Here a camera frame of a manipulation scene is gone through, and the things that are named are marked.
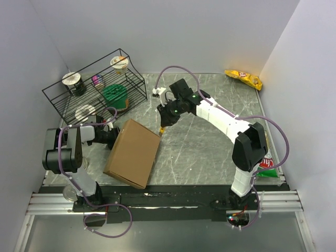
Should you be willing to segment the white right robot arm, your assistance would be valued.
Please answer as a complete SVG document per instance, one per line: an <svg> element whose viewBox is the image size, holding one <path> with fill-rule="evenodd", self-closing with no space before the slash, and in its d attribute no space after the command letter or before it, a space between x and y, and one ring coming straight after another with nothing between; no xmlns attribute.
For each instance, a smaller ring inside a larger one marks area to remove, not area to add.
<svg viewBox="0 0 336 252"><path fill-rule="evenodd" d="M153 96L160 99L157 107L161 117L159 134L175 125L183 113L202 118L225 134L234 145L232 160L236 165L229 202L235 209L243 208L248 202L255 172L268 152L264 127L258 122L251 124L239 120L207 92L201 89L194 92L184 79L171 84L170 91L173 100L166 98L166 88L154 87L152 90Z"/></svg>

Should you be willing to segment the brown cardboard express box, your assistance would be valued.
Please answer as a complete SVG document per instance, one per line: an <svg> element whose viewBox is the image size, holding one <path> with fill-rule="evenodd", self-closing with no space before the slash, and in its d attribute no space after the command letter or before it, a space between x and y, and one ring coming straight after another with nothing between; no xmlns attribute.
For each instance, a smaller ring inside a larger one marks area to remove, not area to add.
<svg viewBox="0 0 336 252"><path fill-rule="evenodd" d="M137 189L147 186L161 137L129 119L120 131L103 173Z"/></svg>

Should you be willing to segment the yellow utility knife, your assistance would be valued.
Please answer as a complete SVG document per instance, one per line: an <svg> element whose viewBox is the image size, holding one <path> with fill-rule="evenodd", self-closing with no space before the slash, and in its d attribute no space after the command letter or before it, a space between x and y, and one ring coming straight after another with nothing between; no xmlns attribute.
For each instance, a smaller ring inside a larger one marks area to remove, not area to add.
<svg viewBox="0 0 336 252"><path fill-rule="evenodd" d="M160 129L159 129L159 136L162 136L163 133L164 133L164 131L165 131L165 128L164 127L160 127Z"/></svg>

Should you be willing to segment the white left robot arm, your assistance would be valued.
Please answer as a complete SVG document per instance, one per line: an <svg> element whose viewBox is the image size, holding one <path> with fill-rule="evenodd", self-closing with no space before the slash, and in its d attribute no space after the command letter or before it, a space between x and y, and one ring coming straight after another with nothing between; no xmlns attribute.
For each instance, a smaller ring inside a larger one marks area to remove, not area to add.
<svg viewBox="0 0 336 252"><path fill-rule="evenodd" d="M65 177L75 189L77 201L92 211L105 207L101 188L83 167L82 144L105 144L112 149L120 129L114 127L115 117L104 119L88 116L85 122L63 128L47 129L42 164L45 170Z"/></svg>

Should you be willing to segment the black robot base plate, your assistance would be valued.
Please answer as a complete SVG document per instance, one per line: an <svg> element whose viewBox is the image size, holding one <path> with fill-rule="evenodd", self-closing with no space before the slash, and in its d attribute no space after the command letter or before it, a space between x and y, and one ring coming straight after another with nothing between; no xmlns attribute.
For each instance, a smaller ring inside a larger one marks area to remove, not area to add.
<svg viewBox="0 0 336 252"><path fill-rule="evenodd" d="M171 220L226 222L248 213L260 213L258 192L291 191L287 184L257 185L255 188L255 192L239 200L229 192L227 185L152 185L142 190L104 185L101 191L105 207L92 209L76 201L73 210L97 214L109 224ZM62 194L63 189L43 186L35 194Z"/></svg>

